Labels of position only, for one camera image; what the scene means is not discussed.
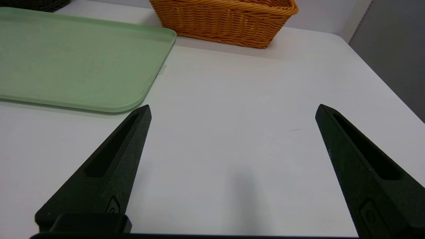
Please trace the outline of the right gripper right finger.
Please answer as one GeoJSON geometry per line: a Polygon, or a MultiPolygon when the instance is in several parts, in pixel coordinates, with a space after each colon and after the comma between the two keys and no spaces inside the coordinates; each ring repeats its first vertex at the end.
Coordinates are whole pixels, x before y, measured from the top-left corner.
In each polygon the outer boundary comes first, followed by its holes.
{"type": "Polygon", "coordinates": [[[340,112],[315,114],[360,238],[423,238],[425,189],[340,112]]]}

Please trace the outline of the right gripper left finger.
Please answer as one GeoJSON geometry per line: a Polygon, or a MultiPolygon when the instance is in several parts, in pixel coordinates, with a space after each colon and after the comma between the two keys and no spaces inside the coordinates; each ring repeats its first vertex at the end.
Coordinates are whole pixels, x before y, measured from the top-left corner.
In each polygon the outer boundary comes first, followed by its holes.
{"type": "Polygon", "coordinates": [[[129,233],[126,210],[152,115],[133,110],[35,214],[39,233],[129,233]]]}

